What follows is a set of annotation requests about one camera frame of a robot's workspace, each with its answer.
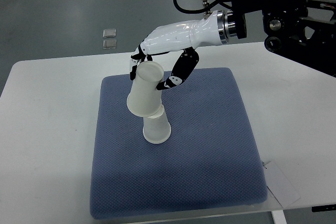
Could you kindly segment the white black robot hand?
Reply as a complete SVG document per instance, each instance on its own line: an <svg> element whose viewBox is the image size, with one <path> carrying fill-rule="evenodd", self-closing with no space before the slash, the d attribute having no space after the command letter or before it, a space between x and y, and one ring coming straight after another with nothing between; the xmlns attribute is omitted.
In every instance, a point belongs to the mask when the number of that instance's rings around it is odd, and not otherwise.
<svg viewBox="0 0 336 224"><path fill-rule="evenodd" d="M159 82L157 90L164 90L183 84L199 62L196 48L201 45L220 46L235 36L233 13L216 10L201 20L188 20L157 27L137 47L130 59L130 79L137 75L138 65L145 60L152 61L156 55L171 51L182 51L171 75Z"/></svg>

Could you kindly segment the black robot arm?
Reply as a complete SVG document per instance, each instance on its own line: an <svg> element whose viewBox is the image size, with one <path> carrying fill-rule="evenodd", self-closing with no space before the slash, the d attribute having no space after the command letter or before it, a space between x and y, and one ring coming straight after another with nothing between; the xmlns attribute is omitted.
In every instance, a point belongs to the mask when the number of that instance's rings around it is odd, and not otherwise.
<svg viewBox="0 0 336 224"><path fill-rule="evenodd" d="M265 48L277 55L335 76L335 15L329 21L309 17L309 9L335 12L322 0L229 0L229 33L246 38L245 14L261 11Z"/></svg>

